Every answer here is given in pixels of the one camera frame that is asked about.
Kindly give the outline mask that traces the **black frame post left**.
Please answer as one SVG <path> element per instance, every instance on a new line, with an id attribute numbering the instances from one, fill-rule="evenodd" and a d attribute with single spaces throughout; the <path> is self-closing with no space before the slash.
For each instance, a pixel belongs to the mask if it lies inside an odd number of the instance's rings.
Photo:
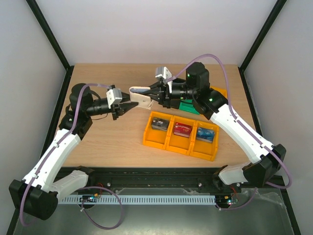
<path id="1" fill-rule="evenodd" d="M 43 12 L 41 11 L 38 3 L 36 0 L 26 0 L 30 10 L 32 11 L 34 17 L 36 18 L 37 22 L 39 23 L 42 31 L 44 32 L 46 38 L 48 39 L 50 45 L 52 46 L 54 52 L 56 53 L 59 61 L 61 62 L 62 66 L 66 71 L 72 71 L 73 66 L 71 66 L 62 51 L 53 31 L 51 30 Z"/>

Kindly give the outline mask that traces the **black frame post right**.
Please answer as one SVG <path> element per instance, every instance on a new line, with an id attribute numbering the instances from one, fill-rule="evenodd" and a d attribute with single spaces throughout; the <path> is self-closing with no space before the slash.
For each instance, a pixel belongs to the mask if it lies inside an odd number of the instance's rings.
<path id="1" fill-rule="evenodd" d="M 260 45 L 262 44 L 263 40 L 265 39 L 267 33 L 271 29 L 272 25 L 276 21 L 277 17 L 279 16 L 280 12 L 282 11 L 284 5 L 286 4 L 287 0 L 277 0 L 270 11 L 269 15 L 267 16 L 263 26 L 261 27 L 257 37 L 255 38 L 252 46 L 250 47 L 247 55 L 245 56 L 242 64 L 239 67 L 240 73 L 244 73 L 248 68 L 250 62 L 252 61 L 254 55 L 256 54 L 257 50 L 259 49 Z"/>

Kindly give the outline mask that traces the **black frame post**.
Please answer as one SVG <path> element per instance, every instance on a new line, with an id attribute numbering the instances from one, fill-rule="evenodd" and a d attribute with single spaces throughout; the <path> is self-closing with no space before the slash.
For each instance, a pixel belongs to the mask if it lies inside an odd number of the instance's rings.
<path id="1" fill-rule="evenodd" d="M 36 18 L 37 22 L 39 23 L 42 31 L 44 32 L 46 38 L 48 39 L 50 45 L 52 46 L 54 52 L 56 53 L 59 61 L 61 62 L 62 66 L 66 71 L 72 71 L 73 66 L 71 66 L 62 51 L 53 31 L 51 30 L 43 12 L 41 11 L 38 3 L 36 0 L 26 0 L 30 10 L 32 11 L 34 17 Z"/>
<path id="2" fill-rule="evenodd" d="M 244 73 L 248 68 L 250 62 L 252 61 L 254 55 L 256 54 L 257 50 L 259 49 L 260 45 L 262 44 L 263 40 L 265 39 L 267 33 L 271 29 L 272 25 L 276 21 L 277 17 L 279 16 L 280 12 L 282 11 L 284 5 L 286 4 L 287 0 L 277 0 L 270 11 L 269 15 L 267 16 L 263 26 L 261 27 L 257 37 L 255 38 L 252 46 L 250 47 L 247 55 L 245 56 L 242 64 L 239 67 L 240 73 Z"/>

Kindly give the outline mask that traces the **yellow bin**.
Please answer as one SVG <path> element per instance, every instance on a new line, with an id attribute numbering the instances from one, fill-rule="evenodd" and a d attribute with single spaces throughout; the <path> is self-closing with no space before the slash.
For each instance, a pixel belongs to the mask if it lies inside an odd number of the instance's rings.
<path id="1" fill-rule="evenodd" d="M 193 119 L 173 116 L 169 128 L 169 136 L 166 144 L 166 150 L 189 155 L 195 142 L 196 121 Z"/>
<path id="2" fill-rule="evenodd" d="M 153 128 L 154 120 L 166 120 L 168 125 L 164 130 Z M 173 126 L 173 115 L 152 111 L 143 134 L 143 145 L 165 150 L 170 137 L 170 129 Z"/>
<path id="3" fill-rule="evenodd" d="M 220 92 L 225 98 L 227 98 L 227 90 L 226 89 L 215 87 L 215 86 L 211 86 L 210 88 Z"/>
<path id="4" fill-rule="evenodd" d="M 196 133 L 199 127 L 212 129 L 215 131 L 215 137 L 212 143 L 196 139 Z M 215 124 L 203 121 L 196 121 L 195 134 L 193 135 L 193 137 L 195 138 L 195 142 L 191 148 L 190 156 L 205 159 L 208 161 L 214 161 L 218 151 L 219 131 L 219 127 Z"/>

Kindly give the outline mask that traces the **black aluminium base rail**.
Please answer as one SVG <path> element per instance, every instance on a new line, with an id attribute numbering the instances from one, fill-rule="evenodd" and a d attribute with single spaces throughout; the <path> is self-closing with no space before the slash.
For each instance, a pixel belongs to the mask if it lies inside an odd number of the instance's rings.
<path id="1" fill-rule="evenodd" d="M 218 168 L 109 168 L 91 167 L 88 186 L 103 186 L 112 191 L 123 188 L 183 188 L 202 193 L 231 193 L 234 188 L 254 188 L 251 183 L 235 182 L 218 190 L 214 183 L 217 180 Z"/>

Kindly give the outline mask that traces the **yellow bin lower right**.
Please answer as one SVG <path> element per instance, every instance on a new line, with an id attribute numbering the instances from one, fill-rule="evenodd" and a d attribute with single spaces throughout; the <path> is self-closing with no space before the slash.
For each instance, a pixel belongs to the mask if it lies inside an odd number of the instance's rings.
<path id="1" fill-rule="evenodd" d="M 196 139 L 196 133 L 199 127 L 212 129 L 215 131 L 215 137 L 212 143 Z M 214 161 L 218 151 L 219 131 L 219 127 L 215 124 L 203 121 L 196 121 L 195 134 L 193 135 L 193 137 L 195 138 L 195 142 L 191 148 L 190 156 L 205 159 L 208 161 Z"/>

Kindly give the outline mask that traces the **green bin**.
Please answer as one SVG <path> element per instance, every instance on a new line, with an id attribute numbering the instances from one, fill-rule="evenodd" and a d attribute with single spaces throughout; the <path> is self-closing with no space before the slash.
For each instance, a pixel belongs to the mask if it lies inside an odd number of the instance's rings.
<path id="1" fill-rule="evenodd" d="M 198 111 L 196 111 L 196 109 L 194 108 L 193 104 L 192 104 L 192 100 L 188 99 L 188 100 L 181 100 L 180 104 L 179 104 L 179 110 L 185 111 L 185 112 L 189 112 L 189 113 L 193 113 L 196 115 L 200 115 L 200 113 Z"/>

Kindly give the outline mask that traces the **red VIP card stack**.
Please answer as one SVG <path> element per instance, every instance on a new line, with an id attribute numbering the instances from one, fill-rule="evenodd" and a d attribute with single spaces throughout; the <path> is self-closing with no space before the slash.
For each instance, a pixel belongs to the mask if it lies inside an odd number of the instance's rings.
<path id="1" fill-rule="evenodd" d="M 181 137 L 189 138 L 193 127 L 180 122 L 175 122 L 173 127 L 173 134 Z"/>

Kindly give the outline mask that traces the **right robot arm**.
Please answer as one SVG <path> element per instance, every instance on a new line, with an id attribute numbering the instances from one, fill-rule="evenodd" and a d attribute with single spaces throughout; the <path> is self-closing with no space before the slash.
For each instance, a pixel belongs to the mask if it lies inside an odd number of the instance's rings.
<path id="1" fill-rule="evenodd" d="M 157 82 L 144 94 L 166 108 L 173 101 L 190 99 L 198 113 L 222 128 L 245 152 L 248 163 L 220 168 L 214 176 L 214 188 L 223 192 L 234 183 L 249 183 L 257 188 L 270 185 L 270 179 L 283 165 L 285 147 L 264 139 L 235 113 L 230 96 L 210 87 L 209 71 L 204 64 L 193 62 L 185 72 L 186 78 L 179 79 L 166 67 L 158 67 Z"/>

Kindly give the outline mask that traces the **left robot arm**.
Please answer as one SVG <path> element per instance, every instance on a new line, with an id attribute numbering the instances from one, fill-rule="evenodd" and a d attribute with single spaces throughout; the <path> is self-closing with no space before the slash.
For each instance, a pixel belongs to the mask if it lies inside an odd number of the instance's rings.
<path id="1" fill-rule="evenodd" d="M 105 98 L 91 90 L 92 86 L 92 83 L 79 83 L 72 87 L 70 104 L 52 143 L 30 172 L 20 181 L 13 180 L 9 186 L 23 225 L 26 225 L 24 213 L 46 220 L 52 216 L 60 201 L 88 184 L 93 171 L 83 166 L 58 181 L 55 178 L 69 154 L 92 126 L 92 116 L 112 114 L 116 120 L 138 105 L 129 94 L 114 85 L 105 86 Z"/>

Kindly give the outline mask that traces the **yellow bin lower left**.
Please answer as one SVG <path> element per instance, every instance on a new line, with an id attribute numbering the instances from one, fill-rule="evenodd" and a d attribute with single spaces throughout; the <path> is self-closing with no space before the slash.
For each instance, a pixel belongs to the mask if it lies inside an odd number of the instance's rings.
<path id="1" fill-rule="evenodd" d="M 166 120 L 168 125 L 164 130 L 153 128 L 154 120 Z M 170 137 L 170 129 L 173 126 L 173 115 L 152 111 L 143 134 L 143 145 L 165 150 Z"/>

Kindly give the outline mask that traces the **yellow bin lower middle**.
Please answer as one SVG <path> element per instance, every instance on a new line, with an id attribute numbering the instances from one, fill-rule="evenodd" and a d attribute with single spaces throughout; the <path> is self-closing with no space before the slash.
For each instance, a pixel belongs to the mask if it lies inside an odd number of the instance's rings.
<path id="1" fill-rule="evenodd" d="M 166 144 L 166 150 L 189 155 L 195 142 L 196 121 L 193 119 L 173 116 L 169 128 L 169 136 Z"/>

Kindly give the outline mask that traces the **blue VIP card stack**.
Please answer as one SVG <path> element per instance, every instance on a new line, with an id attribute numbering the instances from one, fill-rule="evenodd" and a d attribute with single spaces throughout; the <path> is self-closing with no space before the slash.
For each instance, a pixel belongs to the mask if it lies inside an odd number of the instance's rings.
<path id="1" fill-rule="evenodd" d="M 208 143 L 212 143 L 215 137 L 215 131 L 212 129 L 206 129 L 199 127 L 196 133 L 196 139 Z"/>

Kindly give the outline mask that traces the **black VIP card stack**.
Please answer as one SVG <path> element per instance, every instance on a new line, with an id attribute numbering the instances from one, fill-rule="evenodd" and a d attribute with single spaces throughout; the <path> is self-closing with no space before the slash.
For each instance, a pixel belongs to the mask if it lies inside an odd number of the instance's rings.
<path id="1" fill-rule="evenodd" d="M 163 118 L 154 117 L 151 123 L 151 128 L 155 130 L 167 131 L 170 121 Z"/>

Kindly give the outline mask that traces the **yellow bin upper right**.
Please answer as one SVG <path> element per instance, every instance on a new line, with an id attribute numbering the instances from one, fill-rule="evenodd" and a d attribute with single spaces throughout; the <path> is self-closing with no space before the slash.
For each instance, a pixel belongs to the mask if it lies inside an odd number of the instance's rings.
<path id="1" fill-rule="evenodd" d="M 227 90 L 226 89 L 215 87 L 215 86 L 211 86 L 210 88 L 220 92 L 225 98 L 227 98 Z"/>

